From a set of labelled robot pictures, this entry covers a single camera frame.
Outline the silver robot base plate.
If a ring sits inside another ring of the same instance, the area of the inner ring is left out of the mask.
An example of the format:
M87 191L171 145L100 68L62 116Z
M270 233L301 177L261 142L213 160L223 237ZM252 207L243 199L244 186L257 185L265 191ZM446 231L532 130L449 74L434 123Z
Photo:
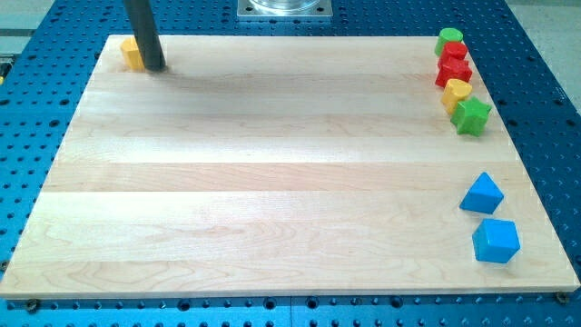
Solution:
M237 16L262 17L329 17L331 0L239 0Z

